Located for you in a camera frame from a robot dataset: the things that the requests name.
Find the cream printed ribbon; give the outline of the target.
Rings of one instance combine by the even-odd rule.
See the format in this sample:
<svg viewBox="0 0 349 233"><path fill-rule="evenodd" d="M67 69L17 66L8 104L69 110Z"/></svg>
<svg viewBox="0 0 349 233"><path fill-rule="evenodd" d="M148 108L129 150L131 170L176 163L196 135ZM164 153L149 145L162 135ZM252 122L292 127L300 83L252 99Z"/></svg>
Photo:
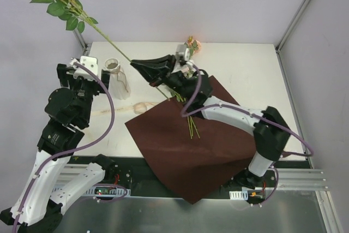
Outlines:
<svg viewBox="0 0 349 233"><path fill-rule="evenodd" d="M136 103L134 105L129 105L129 106L122 106L122 107L116 107L114 108L114 115L115 118L113 120L113 123L111 125L108 125L108 128L110 127L110 129L107 129L107 134L112 130L113 126L114 126L114 122L116 120L116 114L118 112L126 112L126 111L132 111L134 114L136 115L140 115L145 113L149 107L154 107L156 106L158 103L155 102L139 102ZM112 110L111 109L104 109L104 110L94 110L91 113L91 117L96 117L96 116L101 116L101 115L105 115L105 114L112 114Z"/></svg>

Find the white ribbed ceramic vase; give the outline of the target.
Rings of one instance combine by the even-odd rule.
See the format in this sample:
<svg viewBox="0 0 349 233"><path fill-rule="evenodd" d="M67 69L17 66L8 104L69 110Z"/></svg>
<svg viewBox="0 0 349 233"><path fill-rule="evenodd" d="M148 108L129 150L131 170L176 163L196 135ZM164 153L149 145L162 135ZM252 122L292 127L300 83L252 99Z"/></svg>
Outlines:
<svg viewBox="0 0 349 233"><path fill-rule="evenodd" d="M110 73L109 93L112 98L119 100L128 99L131 89L119 60L116 58L107 59L104 69Z"/></svg>

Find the red wrapping paper sheet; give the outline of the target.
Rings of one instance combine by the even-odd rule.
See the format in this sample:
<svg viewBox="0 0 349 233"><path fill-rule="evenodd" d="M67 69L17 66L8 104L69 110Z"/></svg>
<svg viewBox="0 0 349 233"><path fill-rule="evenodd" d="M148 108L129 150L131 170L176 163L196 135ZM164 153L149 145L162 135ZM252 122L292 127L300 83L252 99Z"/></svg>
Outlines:
<svg viewBox="0 0 349 233"><path fill-rule="evenodd" d="M248 167L254 138L233 126L195 118L199 135L190 137L182 104L165 100L125 125L159 181L194 204Z"/></svg>

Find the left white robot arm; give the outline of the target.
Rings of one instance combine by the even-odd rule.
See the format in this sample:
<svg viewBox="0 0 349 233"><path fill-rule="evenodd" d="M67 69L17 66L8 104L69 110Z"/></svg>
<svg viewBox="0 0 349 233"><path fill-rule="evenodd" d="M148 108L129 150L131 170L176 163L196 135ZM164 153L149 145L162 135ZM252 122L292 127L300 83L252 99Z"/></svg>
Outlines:
<svg viewBox="0 0 349 233"><path fill-rule="evenodd" d="M114 180L112 160L100 154L83 173L52 194L71 156L99 143L113 127L114 112L109 126L99 138L78 146L85 135L83 130L89 127L94 97L106 94L110 109L115 109L108 91L110 73L104 70L99 77L98 71L95 62L58 64L61 86L50 94L44 109L50 120L39 139L30 177L16 204L1 212L1 221L10 225L13 232L53 232L68 208L87 189L99 182Z"/></svg>

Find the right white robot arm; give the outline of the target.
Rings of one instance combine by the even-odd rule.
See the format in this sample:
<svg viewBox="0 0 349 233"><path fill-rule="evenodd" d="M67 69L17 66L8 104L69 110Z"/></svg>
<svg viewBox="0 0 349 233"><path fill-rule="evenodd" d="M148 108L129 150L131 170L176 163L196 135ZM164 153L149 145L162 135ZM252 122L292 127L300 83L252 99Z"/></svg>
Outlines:
<svg viewBox="0 0 349 233"><path fill-rule="evenodd" d="M191 60L167 55L157 59L134 59L130 64L150 86L164 84L186 99L180 112L182 117L218 121L250 134L256 153L249 166L233 180L249 189L255 189L264 181L266 171L279 160L290 137L290 129L276 108L248 109L217 98L207 72Z"/></svg>

